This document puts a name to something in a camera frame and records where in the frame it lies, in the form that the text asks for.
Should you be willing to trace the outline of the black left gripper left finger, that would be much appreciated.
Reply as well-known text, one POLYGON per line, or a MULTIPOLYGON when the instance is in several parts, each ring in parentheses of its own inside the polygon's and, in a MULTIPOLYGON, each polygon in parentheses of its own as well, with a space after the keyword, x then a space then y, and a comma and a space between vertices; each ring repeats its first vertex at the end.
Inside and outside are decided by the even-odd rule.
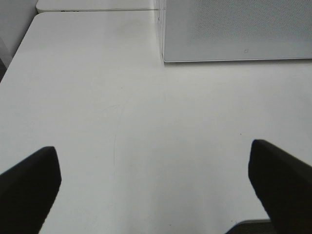
POLYGON ((0 232, 38 234, 61 185, 55 147, 43 147, 0 175, 0 232))

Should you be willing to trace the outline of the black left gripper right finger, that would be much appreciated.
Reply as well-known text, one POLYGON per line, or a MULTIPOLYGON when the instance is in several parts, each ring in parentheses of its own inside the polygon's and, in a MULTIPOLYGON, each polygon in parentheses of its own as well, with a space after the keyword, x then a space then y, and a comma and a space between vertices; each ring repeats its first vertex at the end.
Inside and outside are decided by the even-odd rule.
POLYGON ((312 168, 277 146, 252 142, 248 177, 278 234, 312 232, 312 168))

